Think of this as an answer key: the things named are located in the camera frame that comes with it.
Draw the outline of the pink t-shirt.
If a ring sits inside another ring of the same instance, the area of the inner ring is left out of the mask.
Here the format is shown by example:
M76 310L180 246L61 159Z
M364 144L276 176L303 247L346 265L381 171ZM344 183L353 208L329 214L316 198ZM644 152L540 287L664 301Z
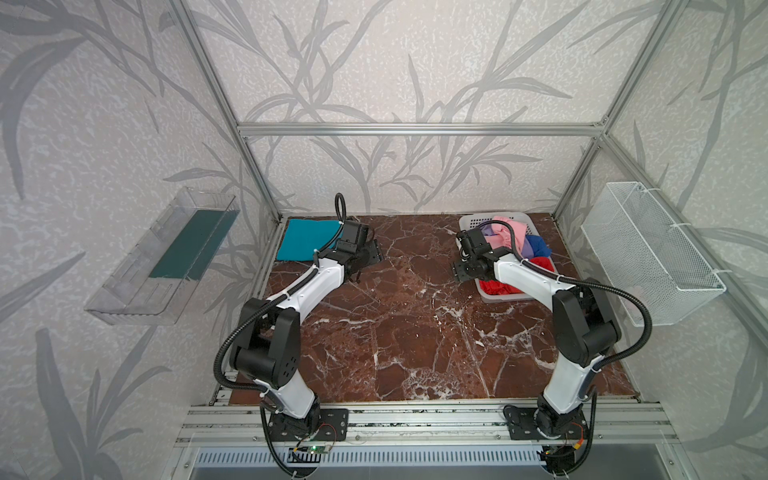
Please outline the pink t-shirt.
M525 246L527 225L504 216L494 216L492 221L481 227L481 233L493 249L512 248L522 254Z

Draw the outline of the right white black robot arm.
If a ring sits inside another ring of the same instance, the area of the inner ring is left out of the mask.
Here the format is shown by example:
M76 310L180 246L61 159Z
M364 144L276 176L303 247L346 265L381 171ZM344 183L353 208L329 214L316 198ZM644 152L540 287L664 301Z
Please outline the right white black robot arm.
M491 281L510 285L551 312L557 359L535 410L508 408L511 424L529 423L544 438L557 439L581 418L583 404L600 371L598 363L621 334L599 283L589 284L557 275L508 247L494 248L479 228L457 234L461 259L452 265L459 282Z

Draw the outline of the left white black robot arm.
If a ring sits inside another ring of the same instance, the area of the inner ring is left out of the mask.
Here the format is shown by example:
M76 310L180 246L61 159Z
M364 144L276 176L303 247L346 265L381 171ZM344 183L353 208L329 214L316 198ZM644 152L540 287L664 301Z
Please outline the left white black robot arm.
M372 228L347 220L330 244L313 252L297 280L266 299L248 300L215 361L246 379L230 388L259 392L267 408L288 418L314 417L319 400L299 373L302 323L326 296L381 261Z

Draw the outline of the red t-shirt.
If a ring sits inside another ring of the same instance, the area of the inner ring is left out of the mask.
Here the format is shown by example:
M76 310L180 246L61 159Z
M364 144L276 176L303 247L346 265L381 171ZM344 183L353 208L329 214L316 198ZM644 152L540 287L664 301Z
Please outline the red t-shirt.
M493 278L511 285L543 303L565 284L559 276L514 255L505 255L491 263Z

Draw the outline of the purple t-shirt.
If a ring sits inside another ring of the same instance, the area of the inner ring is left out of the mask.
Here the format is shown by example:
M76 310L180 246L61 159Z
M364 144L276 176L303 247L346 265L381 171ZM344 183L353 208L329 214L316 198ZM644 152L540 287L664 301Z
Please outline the purple t-shirt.
M499 223L490 223L481 227L481 233L485 237L486 241L491 245L493 249L505 247L511 248L512 240L515 240L518 253L524 258L531 259L534 257L533 247L527 239L526 225L520 222L504 220L504 223L508 224L514 232L514 237L511 237L509 229Z

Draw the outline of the folded teal t-shirt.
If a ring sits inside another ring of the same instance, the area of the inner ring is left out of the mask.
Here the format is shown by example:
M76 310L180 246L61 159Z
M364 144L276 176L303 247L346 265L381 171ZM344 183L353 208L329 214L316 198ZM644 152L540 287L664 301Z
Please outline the folded teal t-shirt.
M310 261L338 231L338 220L290 219L277 252L277 261Z

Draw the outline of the blue t-shirt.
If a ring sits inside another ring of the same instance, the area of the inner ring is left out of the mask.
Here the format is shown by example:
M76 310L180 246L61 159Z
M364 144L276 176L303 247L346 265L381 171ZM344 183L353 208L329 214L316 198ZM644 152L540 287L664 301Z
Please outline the blue t-shirt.
M552 254L552 250L549 248L545 240L538 235L526 235L523 243L522 256L527 259L533 258L549 258Z

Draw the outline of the green mat in shelf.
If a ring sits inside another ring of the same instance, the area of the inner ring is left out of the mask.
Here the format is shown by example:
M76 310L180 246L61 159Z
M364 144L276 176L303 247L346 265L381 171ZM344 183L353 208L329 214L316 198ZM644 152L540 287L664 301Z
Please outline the green mat in shelf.
M149 277L200 281L238 214L237 210L197 210Z

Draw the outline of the green circuit board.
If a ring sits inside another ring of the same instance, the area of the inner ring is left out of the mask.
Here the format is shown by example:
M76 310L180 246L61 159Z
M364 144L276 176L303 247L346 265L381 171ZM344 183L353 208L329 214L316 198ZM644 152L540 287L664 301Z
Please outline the green circuit board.
M291 450L291 454L297 458L313 457L329 454L334 448L332 443L302 446L297 445Z

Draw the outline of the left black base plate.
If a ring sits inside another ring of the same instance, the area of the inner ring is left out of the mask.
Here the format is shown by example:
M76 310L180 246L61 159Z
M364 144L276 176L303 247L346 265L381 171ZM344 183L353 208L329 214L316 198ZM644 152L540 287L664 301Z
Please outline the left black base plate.
M267 429L272 441L339 442L347 437L349 417L350 411L344 408L311 409L305 419L271 413L267 418Z

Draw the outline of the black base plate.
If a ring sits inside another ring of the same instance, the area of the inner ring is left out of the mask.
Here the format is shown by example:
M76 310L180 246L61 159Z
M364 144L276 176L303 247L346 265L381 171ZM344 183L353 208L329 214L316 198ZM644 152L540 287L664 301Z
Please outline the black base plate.
M512 440L580 440L587 428L581 407L560 414L546 405L505 405L502 414Z
M349 417L350 411L344 408L311 409L305 419L271 413L267 418L267 429L272 441L339 442L347 437Z

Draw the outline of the aluminium mounting rail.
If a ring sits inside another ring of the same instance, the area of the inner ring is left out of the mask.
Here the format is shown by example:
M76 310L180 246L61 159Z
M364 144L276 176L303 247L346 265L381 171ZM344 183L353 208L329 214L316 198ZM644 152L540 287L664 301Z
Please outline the aluminium mounting rail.
M511 441L503 416L509 400L336 403L349 411L341 446L501 445ZM597 444L677 444L659 403L602 397L595 414ZM174 446L263 446L255 406L192 407Z

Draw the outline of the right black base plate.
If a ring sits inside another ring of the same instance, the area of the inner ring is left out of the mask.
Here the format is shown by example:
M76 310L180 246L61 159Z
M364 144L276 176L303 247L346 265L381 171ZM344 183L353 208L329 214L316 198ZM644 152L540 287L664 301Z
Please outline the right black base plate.
M560 414L546 405L505 405L502 414L512 440L580 440L587 428L581 407Z

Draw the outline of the aluminium frame profile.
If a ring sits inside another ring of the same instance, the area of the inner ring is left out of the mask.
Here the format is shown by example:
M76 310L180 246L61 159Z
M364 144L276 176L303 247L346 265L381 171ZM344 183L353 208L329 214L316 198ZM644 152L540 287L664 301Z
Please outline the aluminium frame profile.
M650 71L653 60L661 53L668 38L678 26L686 9L692 4L689 1L665 1L658 13L658 18L650 30L649 36L642 44L639 53L622 81L618 92L610 104L607 113L599 122L591 123L429 123L429 122L270 122L247 125L235 118L223 90L222 83L215 72L210 55L206 52L199 23L195 20L191 8L184 1L168 3L170 16L184 35L193 58L201 70L206 84L213 94L216 105L224 117L225 131L235 142L235 147L246 164L251 169L251 176L256 180L261 193L275 216L279 210L274 197L271 195L249 148L246 145L243 132L253 129L257 136L492 136L492 137L588 137L590 139L587 152L567 184L565 193L556 204L556 213L561 214L565 203L568 202L581 180L586 176L597 152L602 150L609 154L617 167L632 180L642 184L659 201L661 208L672 219L679 222L682 231L688 235L692 244L711 266L724 268L725 261L720 258L703 237L703 231L693 226L687 226L687 219L682 212L662 193L660 186L654 182L640 166L631 160L627 150L619 144L612 135L620 115L629 105L631 96L637 91L643 77Z

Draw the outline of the clear plastic wall shelf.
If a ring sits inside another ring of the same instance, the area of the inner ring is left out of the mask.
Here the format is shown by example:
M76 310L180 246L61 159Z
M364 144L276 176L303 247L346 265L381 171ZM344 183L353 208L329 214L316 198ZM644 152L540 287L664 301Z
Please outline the clear plastic wall shelf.
M177 323L200 281L150 278L149 274L197 210L237 210L229 193L181 188L102 286L85 311L113 325Z

